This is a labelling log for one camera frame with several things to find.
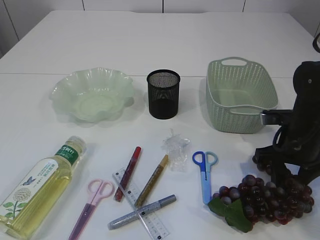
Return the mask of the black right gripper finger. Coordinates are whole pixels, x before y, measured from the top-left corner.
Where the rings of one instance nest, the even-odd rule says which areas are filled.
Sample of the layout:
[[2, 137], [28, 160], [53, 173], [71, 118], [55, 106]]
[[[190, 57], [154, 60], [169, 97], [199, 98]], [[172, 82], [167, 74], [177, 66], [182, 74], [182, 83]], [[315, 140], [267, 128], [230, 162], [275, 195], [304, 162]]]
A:
[[301, 166], [298, 171], [298, 179], [304, 184], [308, 185], [313, 180], [320, 176], [320, 165]]
[[272, 160], [271, 164], [271, 181], [277, 186], [281, 186], [285, 180], [292, 176], [291, 171], [285, 163], [280, 160]]

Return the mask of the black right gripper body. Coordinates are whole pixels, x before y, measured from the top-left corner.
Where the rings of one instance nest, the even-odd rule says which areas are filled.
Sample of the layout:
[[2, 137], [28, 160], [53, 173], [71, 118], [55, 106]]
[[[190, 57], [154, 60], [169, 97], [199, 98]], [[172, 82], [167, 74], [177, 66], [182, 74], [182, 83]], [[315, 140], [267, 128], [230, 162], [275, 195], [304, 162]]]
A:
[[320, 115], [293, 110], [288, 125], [280, 125], [272, 145], [257, 148], [254, 162], [279, 160], [297, 166], [320, 164]]

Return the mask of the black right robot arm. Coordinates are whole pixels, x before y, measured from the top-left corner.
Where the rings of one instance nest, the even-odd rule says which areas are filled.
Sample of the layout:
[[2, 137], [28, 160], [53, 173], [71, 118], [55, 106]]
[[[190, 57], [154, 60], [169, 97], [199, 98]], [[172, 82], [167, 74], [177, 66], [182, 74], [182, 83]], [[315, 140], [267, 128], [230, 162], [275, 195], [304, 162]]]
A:
[[257, 148], [252, 160], [271, 161], [271, 180], [277, 186], [289, 178], [286, 164], [299, 166], [298, 180], [309, 184], [320, 176], [320, 63], [304, 61], [293, 74], [293, 109], [264, 110], [263, 125], [279, 125], [272, 144]]

